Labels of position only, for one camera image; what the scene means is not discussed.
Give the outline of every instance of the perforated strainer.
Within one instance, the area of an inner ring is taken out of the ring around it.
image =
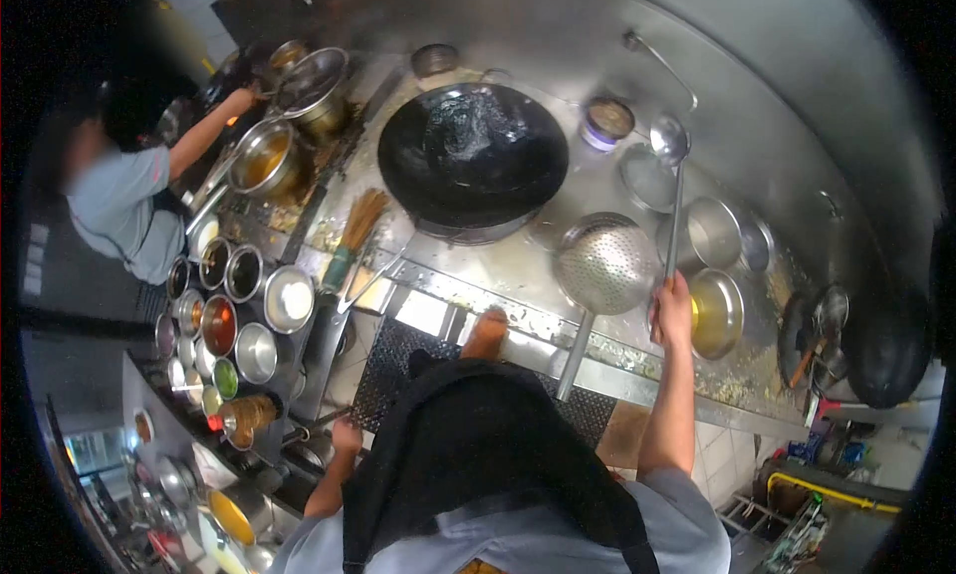
[[[556,398],[575,384],[588,337],[598,315],[626,313],[650,295],[658,258],[638,225],[617,213],[585,216],[564,235],[555,257],[555,277],[564,293],[584,308]]]

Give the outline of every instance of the green sauce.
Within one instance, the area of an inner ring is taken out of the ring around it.
[[[217,360],[213,367],[212,380],[219,389],[219,395],[223,400],[231,400],[239,390],[239,377],[236,375],[235,366],[229,360]]]

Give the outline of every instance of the gray shirt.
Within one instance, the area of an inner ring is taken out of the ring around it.
[[[67,194],[74,227],[90,247],[121,259],[138,279],[162,283],[185,246],[180,217],[153,210],[153,195],[168,183],[165,147],[109,150]]]
[[[651,472],[623,483],[640,508],[661,574],[725,574],[730,541],[723,524],[683,472]],[[554,508],[537,506],[461,521],[437,517],[439,532],[385,547],[366,574],[453,574],[474,559],[508,574],[580,574],[630,570],[620,551],[595,544]],[[325,520],[307,518],[282,544],[269,574],[333,574],[342,571],[342,511]]]

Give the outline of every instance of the foot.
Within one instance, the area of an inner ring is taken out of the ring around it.
[[[508,337],[508,315],[500,308],[490,308],[475,323],[469,341],[462,348],[461,358],[498,360]]]

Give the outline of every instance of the hanging ladle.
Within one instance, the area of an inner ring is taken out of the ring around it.
[[[677,193],[674,198],[674,224],[670,230],[670,242],[667,245],[667,261],[663,266],[663,287],[674,289],[674,269],[677,263],[677,233],[681,227],[681,206],[684,202],[684,159],[690,152],[690,134],[673,115],[659,114],[651,123],[651,148],[665,167],[677,172]],[[651,328],[651,340],[655,344],[663,343],[661,328],[658,327],[657,314],[660,306],[654,302],[654,322]]]

